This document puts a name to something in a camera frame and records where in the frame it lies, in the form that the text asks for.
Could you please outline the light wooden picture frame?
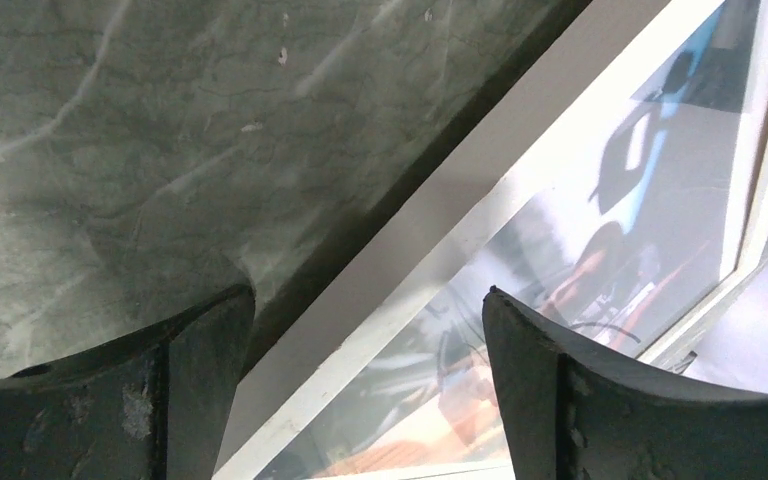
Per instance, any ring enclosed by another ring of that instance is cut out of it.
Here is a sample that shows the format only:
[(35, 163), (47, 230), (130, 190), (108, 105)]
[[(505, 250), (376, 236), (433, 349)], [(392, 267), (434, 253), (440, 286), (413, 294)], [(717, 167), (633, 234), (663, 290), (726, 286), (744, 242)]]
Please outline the light wooden picture frame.
[[(609, 95), (646, 79), (660, 54), (724, 1), (593, 1), (398, 212), (307, 307), (240, 383), (215, 477), (257, 479), (304, 421), (329, 403), (366, 348), (388, 342), (386, 314), (476, 247), (475, 219), (500, 221), (554, 169), (539, 156)], [(708, 327), (712, 308), (755, 270), (768, 239), (768, 108), (750, 174), (734, 268), (639, 355), (667, 371)]]

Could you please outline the large printed photo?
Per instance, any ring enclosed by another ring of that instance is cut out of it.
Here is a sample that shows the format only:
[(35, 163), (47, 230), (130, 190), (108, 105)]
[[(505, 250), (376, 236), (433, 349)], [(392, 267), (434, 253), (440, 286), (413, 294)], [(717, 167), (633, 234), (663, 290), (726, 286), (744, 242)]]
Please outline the large printed photo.
[(257, 479), (498, 479), (510, 460), (482, 304), (492, 287), (627, 356), (735, 266), (768, 108), (768, 1), (724, 1), (646, 79), (609, 95), (539, 156), (554, 169), (476, 247), (386, 314), (324, 406)]

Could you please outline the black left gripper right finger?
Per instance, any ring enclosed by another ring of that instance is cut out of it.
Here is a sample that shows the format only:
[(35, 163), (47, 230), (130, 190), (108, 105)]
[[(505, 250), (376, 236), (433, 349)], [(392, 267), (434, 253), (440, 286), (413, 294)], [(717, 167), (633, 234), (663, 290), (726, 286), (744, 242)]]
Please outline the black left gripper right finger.
[(519, 479), (768, 479), (768, 395), (641, 363), (498, 288), (482, 320)]

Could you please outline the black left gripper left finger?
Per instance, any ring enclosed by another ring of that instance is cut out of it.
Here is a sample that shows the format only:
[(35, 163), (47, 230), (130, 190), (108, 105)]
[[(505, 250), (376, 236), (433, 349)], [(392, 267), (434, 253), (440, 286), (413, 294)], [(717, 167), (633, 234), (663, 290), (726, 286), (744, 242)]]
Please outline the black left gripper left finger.
[(255, 310), (238, 284), (0, 379), (0, 479), (208, 479)]

